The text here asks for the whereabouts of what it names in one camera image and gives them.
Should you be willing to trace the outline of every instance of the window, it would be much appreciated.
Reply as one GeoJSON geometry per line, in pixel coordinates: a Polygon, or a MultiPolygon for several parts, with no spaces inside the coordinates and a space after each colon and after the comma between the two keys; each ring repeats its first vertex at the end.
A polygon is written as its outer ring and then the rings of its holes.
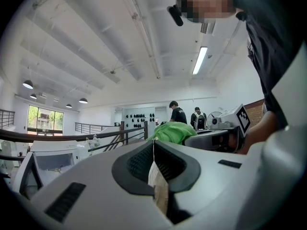
{"type": "Polygon", "coordinates": [[[27,133],[40,136],[62,136],[64,113],[29,106],[27,133]]]}

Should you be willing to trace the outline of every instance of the backpack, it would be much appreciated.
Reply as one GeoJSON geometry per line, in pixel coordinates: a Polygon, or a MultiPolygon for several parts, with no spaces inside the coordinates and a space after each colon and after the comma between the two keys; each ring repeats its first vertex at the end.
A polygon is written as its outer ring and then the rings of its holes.
{"type": "Polygon", "coordinates": [[[195,130],[199,129],[205,129],[206,128],[206,122],[207,117],[205,113],[198,114],[197,112],[194,113],[196,115],[196,121],[195,121],[195,130]]]}

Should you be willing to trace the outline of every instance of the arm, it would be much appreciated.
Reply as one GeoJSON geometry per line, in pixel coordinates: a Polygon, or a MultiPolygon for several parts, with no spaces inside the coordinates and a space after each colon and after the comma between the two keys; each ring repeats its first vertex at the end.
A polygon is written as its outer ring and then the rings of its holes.
{"type": "MultiPolygon", "coordinates": [[[[269,136],[277,130],[278,123],[276,114],[271,111],[268,111],[263,116],[261,121],[248,131],[247,136],[245,137],[244,147],[240,152],[238,152],[238,154],[247,154],[251,145],[257,142],[266,141],[267,138],[269,138],[269,136]]],[[[232,141],[233,139],[229,137],[230,147],[232,145],[232,141]]]]}
{"type": "Polygon", "coordinates": [[[174,122],[176,119],[176,112],[173,110],[170,122],[174,122]]]}
{"type": "Polygon", "coordinates": [[[194,128],[194,125],[195,125],[195,121],[196,121],[196,115],[192,114],[191,115],[191,122],[190,122],[190,124],[192,125],[193,128],[194,128]]]}

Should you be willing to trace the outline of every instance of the ceiling beam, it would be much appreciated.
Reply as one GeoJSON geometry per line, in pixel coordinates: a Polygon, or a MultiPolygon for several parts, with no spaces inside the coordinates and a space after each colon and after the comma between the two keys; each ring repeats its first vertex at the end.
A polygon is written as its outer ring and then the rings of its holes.
{"type": "MultiPolygon", "coordinates": [[[[63,66],[61,65],[61,63],[60,63],[58,60],[53,59],[53,58],[50,57],[48,54],[40,54],[39,50],[35,49],[35,47],[33,47],[33,46],[29,47],[29,45],[28,45],[25,41],[22,41],[22,43],[20,44],[20,46],[21,46],[23,49],[25,49],[27,52],[30,52],[30,53],[33,54],[35,57],[39,58],[40,60],[43,60],[43,61],[47,62],[48,64],[54,66],[55,68],[57,68],[57,69],[59,69],[59,70],[61,70],[61,71],[64,71],[64,72],[66,72],[66,73],[72,75],[73,77],[77,78],[79,81],[88,83],[88,82],[90,82],[90,81],[92,80],[92,79],[89,79],[89,80],[84,81],[84,79],[81,78],[80,76],[77,76],[77,75],[74,74],[74,73],[71,73],[71,72],[66,71],[65,66],[63,67],[63,66]]],[[[90,84],[90,83],[88,83],[88,84],[91,85],[91,86],[93,86],[93,87],[95,87],[95,88],[97,88],[97,89],[99,89],[99,90],[102,89],[102,88],[99,88],[99,87],[97,87],[97,86],[95,86],[95,85],[92,85],[92,84],[90,84]]]]}
{"type": "MultiPolygon", "coordinates": [[[[37,25],[40,29],[42,29],[45,33],[49,36],[54,38],[64,47],[66,47],[69,51],[74,53],[76,56],[81,58],[91,67],[99,71],[100,73],[104,74],[107,78],[109,78],[106,73],[110,72],[110,69],[105,67],[101,62],[94,59],[86,50],[82,48],[82,46],[77,45],[73,40],[71,40],[66,33],[64,33],[61,29],[59,29],[56,25],[49,21],[48,19],[44,18],[44,16],[39,11],[31,10],[31,12],[27,15],[27,18],[37,25]]],[[[113,76],[109,78],[114,83],[118,83],[120,78],[113,76]]]]}
{"type": "Polygon", "coordinates": [[[157,79],[160,79],[161,71],[159,71],[159,67],[155,59],[155,52],[153,50],[153,42],[149,37],[149,33],[143,21],[141,10],[139,9],[138,4],[135,0],[123,0],[123,2],[126,5],[126,8],[128,12],[130,13],[130,16],[134,20],[134,24],[140,34],[141,39],[144,42],[144,46],[146,48],[148,57],[150,59],[151,67],[153,68],[157,79]]]}
{"type": "Polygon", "coordinates": [[[21,61],[20,61],[20,64],[25,68],[25,69],[28,69],[29,71],[31,71],[31,74],[30,76],[32,75],[37,75],[37,76],[40,76],[42,78],[46,78],[54,83],[56,83],[57,85],[60,85],[60,86],[63,86],[65,87],[66,89],[69,89],[69,90],[77,90],[78,92],[82,93],[82,94],[86,94],[86,95],[90,95],[92,92],[91,91],[82,91],[80,90],[79,86],[72,86],[71,84],[68,84],[68,82],[66,83],[62,83],[62,82],[58,82],[56,79],[54,78],[51,78],[49,76],[46,76],[44,74],[41,74],[39,73],[39,71],[35,71],[34,68],[35,68],[35,64],[33,64],[32,62],[29,62],[28,60],[26,60],[25,58],[22,58],[21,61]]]}
{"type": "Polygon", "coordinates": [[[134,9],[137,11],[137,14],[139,15],[138,19],[141,21],[141,27],[144,31],[144,37],[145,44],[149,45],[149,57],[151,61],[151,65],[153,67],[153,70],[157,76],[157,78],[163,77],[163,64],[161,62],[160,58],[160,49],[159,44],[156,40],[156,29],[154,26],[154,20],[150,13],[149,7],[148,7],[148,1],[147,0],[132,0],[132,4],[134,4],[134,9]]]}
{"type": "MultiPolygon", "coordinates": [[[[120,55],[118,50],[113,46],[112,42],[110,42],[102,33],[102,28],[98,28],[97,24],[94,23],[94,20],[90,18],[88,13],[83,11],[83,9],[76,4],[73,0],[64,0],[68,6],[75,11],[75,13],[88,25],[88,27],[96,34],[96,36],[102,41],[102,43],[108,47],[108,49],[115,55],[115,57],[119,60],[122,65],[126,65],[125,59],[120,55]]],[[[135,80],[139,80],[141,76],[139,73],[132,71],[127,68],[128,72],[133,76],[135,80]]]]}

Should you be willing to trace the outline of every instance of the white machine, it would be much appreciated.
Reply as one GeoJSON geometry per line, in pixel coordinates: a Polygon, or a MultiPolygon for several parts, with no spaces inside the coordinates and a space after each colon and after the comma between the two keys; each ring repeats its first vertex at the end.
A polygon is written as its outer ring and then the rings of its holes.
{"type": "Polygon", "coordinates": [[[160,141],[131,144],[83,160],[31,204],[38,219],[57,229],[254,229],[304,174],[306,133],[307,127],[279,131],[247,156],[160,141]],[[169,185],[166,216],[148,185],[153,161],[169,185]]]}
{"type": "Polygon", "coordinates": [[[42,186],[88,157],[89,146],[77,141],[34,141],[15,177],[12,190],[31,198],[42,186]]]}
{"type": "Polygon", "coordinates": [[[208,116],[209,129],[198,132],[197,136],[189,137],[183,144],[188,147],[202,150],[214,150],[235,153],[240,151],[244,145],[244,138],[250,127],[245,107],[241,104],[234,109],[228,110],[219,116],[208,116]],[[235,149],[228,147],[229,133],[237,140],[235,149]]]}

